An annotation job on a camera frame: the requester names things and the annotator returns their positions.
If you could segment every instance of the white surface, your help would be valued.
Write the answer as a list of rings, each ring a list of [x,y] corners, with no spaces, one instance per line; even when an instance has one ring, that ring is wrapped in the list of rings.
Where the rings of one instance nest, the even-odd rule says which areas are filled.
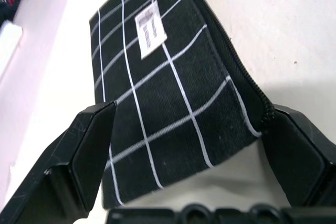
[[[10,21],[0,27],[0,81],[22,35],[22,28]]]
[[[36,102],[26,105],[24,96],[11,100],[13,105],[1,115],[5,118],[18,106],[23,110],[29,107],[29,113],[23,114],[22,119],[26,124],[18,124],[15,128],[16,137],[20,136],[23,142],[7,197],[15,191],[44,148],[68,127],[80,110],[94,104],[88,20],[104,1],[68,0],[55,39],[41,38],[39,41],[41,44],[53,41],[52,49],[48,54],[35,51],[30,55],[44,58],[41,63],[44,68],[41,68],[45,71],[36,77],[35,82],[40,81],[40,84],[31,94],[34,96],[31,100]],[[333,102],[336,95],[336,0],[207,1],[232,38],[246,68],[272,102],[303,112],[336,143],[333,125],[336,113]],[[54,20],[52,13],[40,13],[41,18],[48,15],[49,21]],[[26,45],[27,50],[37,48],[36,43],[29,46]],[[34,65],[33,62],[25,62],[26,68]],[[16,68],[21,64],[17,59],[10,65]],[[23,78],[22,75],[16,72],[12,78]],[[15,87],[21,94],[23,91],[18,90],[27,89],[19,83]],[[12,95],[13,86],[7,88],[6,92]],[[3,96],[4,91],[0,89],[1,106]],[[17,122],[6,122],[11,129],[13,124]],[[6,136],[4,139],[10,139],[13,134],[5,127],[1,133],[1,138],[3,134]],[[256,143],[217,168],[129,205],[179,209],[195,201],[211,208],[234,206],[241,209],[260,201],[276,206],[287,204],[260,143]],[[79,222],[104,223],[104,218],[98,197],[89,219]]]

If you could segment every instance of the barcode label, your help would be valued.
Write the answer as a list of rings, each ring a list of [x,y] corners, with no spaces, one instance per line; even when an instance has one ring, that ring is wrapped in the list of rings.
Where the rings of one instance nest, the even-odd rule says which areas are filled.
[[[167,39],[161,21],[158,2],[155,1],[135,17],[141,59],[147,57]]]

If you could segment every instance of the black fabric pouch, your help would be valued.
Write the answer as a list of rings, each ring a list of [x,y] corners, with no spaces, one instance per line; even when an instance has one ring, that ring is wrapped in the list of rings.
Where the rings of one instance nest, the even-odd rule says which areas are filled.
[[[220,164],[274,117],[204,0],[157,0],[167,40],[142,60],[134,18],[153,1],[108,0],[90,21],[96,102],[117,102],[105,209]]]

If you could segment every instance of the white table surface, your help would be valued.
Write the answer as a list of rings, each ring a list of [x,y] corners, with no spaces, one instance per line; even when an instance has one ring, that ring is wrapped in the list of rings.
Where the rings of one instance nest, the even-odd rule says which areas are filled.
[[[7,139],[16,143],[12,149],[5,145],[13,166],[7,199],[45,147],[95,102],[89,18],[106,0],[29,1],[41,21],[29,12],[32,6],[26,6],[28,16],[17,16],[24,30],[21,51],[0,83],[0,145]],[[207,1],[271,101],[303,112],[336,143],[336,0]],[[43,29],[49,36],[40,35]],[[10,102],[8,95],[14,97]],[[99,194],[89,219],[78,223],[104,223],[100,201]],[[261,144],[255,143],[222,165],[129,206],[180,209],[201,202],[248,209],[261,201],[288,205]]]

